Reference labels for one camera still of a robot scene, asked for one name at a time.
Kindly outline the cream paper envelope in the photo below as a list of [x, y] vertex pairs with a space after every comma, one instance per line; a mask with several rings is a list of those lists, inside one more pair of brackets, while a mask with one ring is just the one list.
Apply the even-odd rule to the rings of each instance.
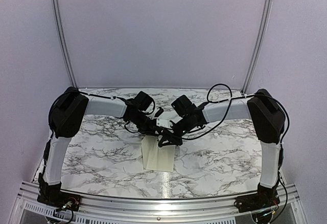
[[142, 139], [143, 168], [146, 170], [173, 172], [175, 146], [158, 146], [156, 137], [145, 136]]

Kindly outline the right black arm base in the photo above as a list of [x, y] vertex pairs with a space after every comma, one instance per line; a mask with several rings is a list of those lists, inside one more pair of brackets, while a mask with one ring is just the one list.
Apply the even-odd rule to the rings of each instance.
[[273, 185], [259, 182], [256, 193], [236, 197], [233, 205], [239, 213], [277, 206], [281, 202], [277, 193], [278, 185], [278, 176], [274, 179]]

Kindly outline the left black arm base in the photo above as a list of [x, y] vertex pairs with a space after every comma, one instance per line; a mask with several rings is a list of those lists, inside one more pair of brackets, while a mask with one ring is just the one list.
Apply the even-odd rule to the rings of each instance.
[[78, 211], [81, 203], [81, 196], [78, 194], [61, 191], [61, 183], [49, 185], [44, 179], [42, 173], [38, 175], [39, 194], [37, 201], [48, 206], [62, 208], [68, 202], [72, 204], [67, 208]]

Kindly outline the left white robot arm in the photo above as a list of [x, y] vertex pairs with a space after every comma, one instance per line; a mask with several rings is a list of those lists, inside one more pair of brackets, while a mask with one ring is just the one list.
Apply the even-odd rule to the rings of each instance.
[[39, 175], [39, 187], [45, 190], [44, 197], [53, 206], [63, 204], [65, 198], [61, 189], [61, 169], [71, 139], [80, 130], [85, 115], [102, 115], [133, 123], [144, 135], [156, 136], [162, 132], [156, 119], [146, 109], [153, 99], [144, 92], [135, 98], [106, 97], [87, 94], [69, 87], [52, 104], [48, 123], [50, 138], [43, 153], [44, 168]]

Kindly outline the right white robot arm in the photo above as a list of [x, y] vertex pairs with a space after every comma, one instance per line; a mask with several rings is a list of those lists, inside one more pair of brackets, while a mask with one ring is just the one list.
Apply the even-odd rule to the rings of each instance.
[[226, 120], [250, 120], [257, 140], [261, 144], [262, 173], [259, 192], [253, 203], [265, 207], [273, 199], [271, 190], [278, 185], [278, 175], [284, 160], [283, 139], [289, 129], [289, 116], [283, 105], [266, 89], [243, 97], [230, 97], [221, 101], [210, 101], [195, 105], [182, 96], [172, 103], [180, 120], [171, 128], [162, 131], [165, 141], [180, 145], [187, 140], [185, 135], [194, 128], [215, 123], [219, 126]]

